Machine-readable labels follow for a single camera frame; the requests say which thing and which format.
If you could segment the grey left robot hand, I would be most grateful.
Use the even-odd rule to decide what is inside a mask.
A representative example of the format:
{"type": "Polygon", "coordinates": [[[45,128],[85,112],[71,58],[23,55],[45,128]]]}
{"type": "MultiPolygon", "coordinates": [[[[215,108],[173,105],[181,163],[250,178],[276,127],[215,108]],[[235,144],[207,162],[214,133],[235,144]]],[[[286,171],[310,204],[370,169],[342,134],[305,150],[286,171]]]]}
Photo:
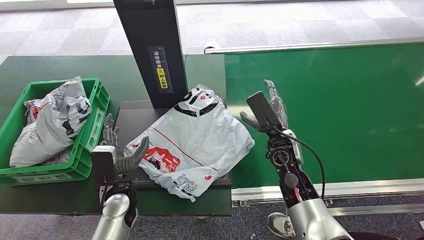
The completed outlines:
{"type": "Polygon", "coordinates": [[[136,146],[135,152],[125,156],[118,147],[119,129],[114,128],[114,123],[113,115],[107,114],[102,129],[103,140],[90,153],[91,172],[99,186],[120,182],[132,173],[139,166],[150,145],[149,137],[145,136],[136,146]]]}

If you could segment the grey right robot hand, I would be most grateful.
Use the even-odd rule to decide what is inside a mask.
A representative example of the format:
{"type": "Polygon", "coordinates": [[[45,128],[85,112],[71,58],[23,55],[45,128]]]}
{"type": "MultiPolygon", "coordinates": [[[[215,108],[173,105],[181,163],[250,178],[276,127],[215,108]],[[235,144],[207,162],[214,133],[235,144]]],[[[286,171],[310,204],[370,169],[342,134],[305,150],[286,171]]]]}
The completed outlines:
{"type": "Polygon", "coordinates": [[[269,133],[274,127],[279,130],[289,128],[288,115],[283,99],[280,97],[273,81],[265,79],[269,98],[258,91],[246,100],[253,116],[245,111],[239,113],[241,120],[259,132],[269,133]]]}

